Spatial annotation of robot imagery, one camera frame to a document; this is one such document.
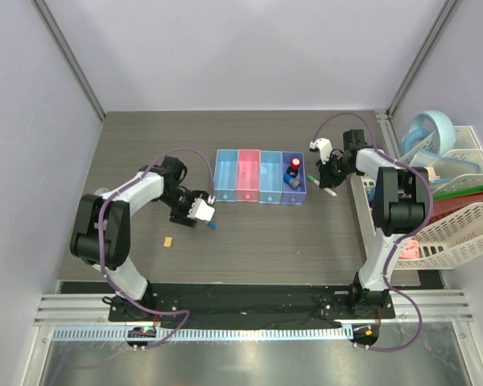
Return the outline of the green white marker pen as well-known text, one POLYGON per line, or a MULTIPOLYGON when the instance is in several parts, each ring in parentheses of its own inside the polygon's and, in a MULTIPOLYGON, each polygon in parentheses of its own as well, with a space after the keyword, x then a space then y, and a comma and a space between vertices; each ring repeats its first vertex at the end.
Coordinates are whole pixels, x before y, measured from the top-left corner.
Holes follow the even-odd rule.
POLYGON ((310 181, 310 182, 314 183, 316 186, 318 186, 319 189, 321 189, 321 190, 325 191, 326 193, 330 194, 332 197, 338 196, 338 194, 334 190, 327 188, 327 187, 320 187, 320 181, 317 180, 312 175, 307 175, 307 179, 308 179, 308 181, 310 181))

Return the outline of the red cap black stamp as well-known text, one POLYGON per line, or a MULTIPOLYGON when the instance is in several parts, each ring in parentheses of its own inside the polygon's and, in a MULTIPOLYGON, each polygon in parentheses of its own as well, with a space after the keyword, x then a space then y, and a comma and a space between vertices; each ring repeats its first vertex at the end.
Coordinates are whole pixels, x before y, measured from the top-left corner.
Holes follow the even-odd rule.
POLYGON ((292 158, 287 168, 287 173, 294 179, 299 174, 299 168, 301 167, 301 160, 297 157, 292 158))

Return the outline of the blue grey glue stick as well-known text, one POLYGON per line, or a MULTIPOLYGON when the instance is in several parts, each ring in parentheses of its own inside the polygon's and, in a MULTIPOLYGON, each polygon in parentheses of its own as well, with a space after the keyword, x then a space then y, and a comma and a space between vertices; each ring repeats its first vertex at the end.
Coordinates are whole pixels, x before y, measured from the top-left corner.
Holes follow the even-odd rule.
POLYGON ((301 182, 297 173, 285 173, 283 181, 293 190, 298 190, 301 182))

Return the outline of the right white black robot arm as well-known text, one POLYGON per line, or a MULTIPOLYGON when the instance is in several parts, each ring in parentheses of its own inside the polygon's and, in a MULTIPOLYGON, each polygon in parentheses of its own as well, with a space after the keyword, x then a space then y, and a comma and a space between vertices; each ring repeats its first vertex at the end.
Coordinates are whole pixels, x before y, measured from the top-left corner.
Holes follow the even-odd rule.
POLYGON ((333 148, 326 138, 310 141, 309 149, 320 157, 320 188, 337 187, 352 174, 375 182, 374 244, 344 298, 350 313, 364 318, 386 308, 390 276, 401 249, 430 219, 432 194, 426 169, 402 164, 369 146, 361 129, 344 132, 343 141, 343 150, 333 148))

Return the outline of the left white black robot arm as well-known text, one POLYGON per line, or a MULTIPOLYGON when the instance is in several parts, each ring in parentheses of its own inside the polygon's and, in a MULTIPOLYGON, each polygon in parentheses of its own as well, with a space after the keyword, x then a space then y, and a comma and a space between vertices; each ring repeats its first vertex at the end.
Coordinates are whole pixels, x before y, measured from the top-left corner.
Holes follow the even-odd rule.
POLYGON ((70 240, 70 252, 93 266, 127 301, 127 310, 139 321, 155 311, 150 281, 130 257, 131 219, 149 203, 163 203, 170 209, 173 224, 194 228, 214 217, 215 196, 184 186, 188 168, 176 157, 141 167, 134 177, 105 193, 80 198, 70 240))

